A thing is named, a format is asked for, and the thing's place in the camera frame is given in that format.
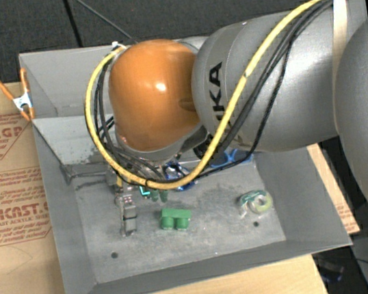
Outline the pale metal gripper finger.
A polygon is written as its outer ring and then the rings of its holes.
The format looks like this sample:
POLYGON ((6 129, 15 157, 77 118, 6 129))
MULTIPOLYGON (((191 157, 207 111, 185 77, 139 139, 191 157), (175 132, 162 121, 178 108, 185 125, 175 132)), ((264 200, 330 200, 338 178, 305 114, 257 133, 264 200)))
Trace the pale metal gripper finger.
POLYGON ((122 237, 125 237, 127 233, 126 233, 126 228, 125 228, 126 224, 125 224, 125 219, 124 219, 124 201, 123 201, 122 195, 117 193, 115 195, 114 203, 116 207, 118 208, 119 216, 120 216, 120 224, 121 224, 120 234, 122 237))
POLYGON ((133 201, 133 197, 131 194, 123 196, 124 202, 124 215, 127 224, 127 232, 128 235, 132 235, 137 231, 137 213, 136 213, 136 205, 133 201))

